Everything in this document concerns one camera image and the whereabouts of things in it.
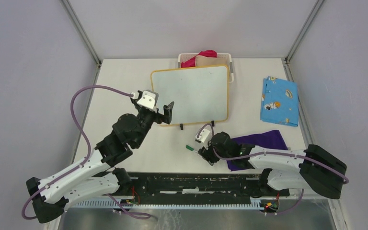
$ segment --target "red cloth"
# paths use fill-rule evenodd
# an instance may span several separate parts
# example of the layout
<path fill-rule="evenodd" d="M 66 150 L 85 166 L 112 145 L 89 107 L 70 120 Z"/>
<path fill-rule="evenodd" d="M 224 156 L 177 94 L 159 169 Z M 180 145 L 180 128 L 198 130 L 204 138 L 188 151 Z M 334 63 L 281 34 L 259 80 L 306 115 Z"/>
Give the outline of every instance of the red cloth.
<path fill-rule="evenodd" d="M 209 57 L 209 58 L 216 58 L 217 57 L 217 53 L 215 52 L 215 50 L 206 50 L 206 51 L 201 51 L 199 52 L 199 54 L 195 55 L 194 57 L 192 57 L 190 60 L 181 63 L 181 68 L 188 68 L 188 67 L 195 67 L 196 66 L 196 56 L 201 55 L 201 56 L 205 56 L 205 57 Z"/>

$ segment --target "white basket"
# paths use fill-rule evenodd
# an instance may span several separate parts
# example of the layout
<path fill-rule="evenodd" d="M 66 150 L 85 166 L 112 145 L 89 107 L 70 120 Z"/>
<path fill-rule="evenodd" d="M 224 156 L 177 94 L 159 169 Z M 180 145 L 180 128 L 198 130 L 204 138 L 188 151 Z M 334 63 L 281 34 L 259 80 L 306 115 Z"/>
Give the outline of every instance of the white basket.
<path fill-rule="evenodd" d="M 178 68 L 181 68 L 181 63 L 186 62 L 192 57 L 196 56 L 197 54 L 180 54 L 178 55 Z M 233 74 L 233 65 L 232 65 L 232 56 L 230 54 L 218 54 L 217 58 L 225 59 L 227 62 L 227 66 L 229 68 L 231 80 L 229 83 L 234 81 L 234 74 Z"/>

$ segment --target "gray floor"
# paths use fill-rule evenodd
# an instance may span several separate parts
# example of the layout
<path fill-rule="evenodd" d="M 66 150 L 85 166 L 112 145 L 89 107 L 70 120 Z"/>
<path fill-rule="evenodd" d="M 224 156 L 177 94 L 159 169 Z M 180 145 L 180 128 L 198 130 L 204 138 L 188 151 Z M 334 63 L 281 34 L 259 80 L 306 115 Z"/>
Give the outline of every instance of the gray floor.
<path fill-rule="evenodd" d="M 280 210 L 293 205 L 282 200 Z M 109 209 L 71 208 L 62 230 L 334 230 L 327 200 L 303 200 L 293 211 L 265 217 L 257 210 L 137 209 L 158 219 L 137 220 Z"/>

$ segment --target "tabletop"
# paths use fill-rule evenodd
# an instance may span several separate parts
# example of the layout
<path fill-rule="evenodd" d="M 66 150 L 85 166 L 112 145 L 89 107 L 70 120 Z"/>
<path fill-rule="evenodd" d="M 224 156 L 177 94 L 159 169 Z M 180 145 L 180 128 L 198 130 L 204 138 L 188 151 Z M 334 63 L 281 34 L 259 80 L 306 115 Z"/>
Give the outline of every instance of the tabletop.
<path fill-rule="evenodd" d="M 105 85 L 124 92 L 151 90 L 150 74 L 158 69 L 174 69 L 177 59 L 105 59 L 97 85 Z M 305 149 L 300 127 L 290 127 L 260 120 L 263 78 L 272 76 L 286 79 L 280 58 L 233 58 L 235 81 L 230 84 L 229 118 L 215 124 L 215 133 L 224 131 L 232 138 L 264 133 L 277 129 L 292 150 Z M 117 93 L 95 89 L 84 124 L 91 145 L 111 133 L 112 125 L 125 113 L 137 114 L 129 98 Z M 196 132 L 202 124 L 179 126 L 153 124 L 139 149 L 117 165 L 128 172 L 150 173 L 260 173 L 261 170 L 231 172 L 225 161 L 214 166 L 198 154 L 185 148 L 195 145 Z M 74 161 L 87 154 L 84 139 L 78 144 Z"/>

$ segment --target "gray wall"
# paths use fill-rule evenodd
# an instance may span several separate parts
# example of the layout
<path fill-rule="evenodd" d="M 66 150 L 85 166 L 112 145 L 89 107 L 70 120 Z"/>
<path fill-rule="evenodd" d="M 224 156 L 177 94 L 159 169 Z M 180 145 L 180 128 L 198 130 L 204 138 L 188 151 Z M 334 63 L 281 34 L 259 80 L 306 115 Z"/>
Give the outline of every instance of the gray wall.
<path fill-rule="evenodd" d="M 0 230 L 42 227 L 21 218 L 25 182 L 70 163 L 78 131 L 69 101 L 94 74 L 60 1 L 0 0 Z M 87 99 L 77 102 L 80 120 Z"/>
<path fill-rule="evenodd" d="M 285 57 L 316 0 L 70 0 L 100 58 Z"/>
<path fill-rule="evenodd" d="M 349 229 L 368 230 L 368 0 L 326 1 L 291 70 L 316 142 L 348 166 Z"/>

